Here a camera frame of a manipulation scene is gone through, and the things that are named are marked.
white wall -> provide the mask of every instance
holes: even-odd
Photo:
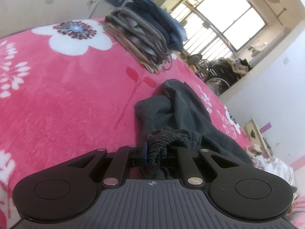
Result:
[[[295,179],[298,187],[298,193],[305,195],[305,166],[295,171]]]
[[[52,4],[45,1],[0,0],[0,38],[28,28],[89,18],[99,1],[107,6],[104,0],[95,0],[91,6],[87,5],[89,0],[54,0]],[[100,6],[95,15],[100,16],[105,10]]]
[[[237,95],[222,101],[238,123],[253,117],[272,128],[267,138],[274,154],[287,164],[305,155],[305,22],[300,23],[257,67]]]

window frame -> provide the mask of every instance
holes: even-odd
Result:
[[[206,18],[205,16],[204,16],[204,14],[202,14],[198,9],[197,9],[197,7],[201,4],[201,3],[203,3],[203,1],[204,0],[201,0],[195,7],[192,5],[192,4],[190,4],[190,3],[188,3],[188,2],[186,2],[187,3],[187,5],[188,6],[192,6],[210,25],[211,25],[211,28],[213,29],[213,30],[216,30],[216,34],[219,34],[222,38],[224,38],[227,42],[229,42],[230,43],[230,41],[226,38],[226,36],[224,36],[224,33],[230,28],[230,27],[232,27],[234,24],[235,24],[235,22],[237,22],[247,11],[249,11],[251,8],[253,8],[254,10],[255,10],[255,12],[260,16],[260,18],[263,20],[263,22],[264,22],[264,26],[256,33],[256,34],[254,34],[248,41],[246,41],[240,48],[238,48],[238,49],[236,49],[231,43],[230,43],[230,46],[232,47],[232,49],[234,50],[234,52],[238,52],[238,51],[240,51],[246,44],[248,44],[252,39],[254,39],[262,30],[264,30],[265,28],[266,28],[266,26],[267,26],[267,23],[266,23],[266,20],[264,19],[264,17],[257,11],[257,9],[254,7],[254,5],[253,4],[251,4],[248,0],[246,0],[246,2],[247,3],[249,3],[249,5],[250,5],[250,7],[242,14],[242,15],[240,15],[225,31],[223,31],[223,32],[221,32],[221,31],[219,31],[218,30],[218,28],[208,19],[208,18]]]

pile of clothes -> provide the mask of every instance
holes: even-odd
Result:
[[[150,73],[171,64],[173,51],[182,52],[186,31],[151,0],[132,0],[105,18],[110,33]]]

window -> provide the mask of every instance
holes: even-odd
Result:
[[[247,0],[189,0],[172,16],[186,23],[185,50],[208,60],[237,52],[265,26]]]

floral blanket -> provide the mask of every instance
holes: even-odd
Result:
[[[92,151],[135,144],[134,105],[175,78],[202,99],[213,124],[241,147],[249,141],[227,108],[173,55],[150,74],[103,30],[69,21],[0,40],[0,227],[19,220],[12,190],[22,178]]]

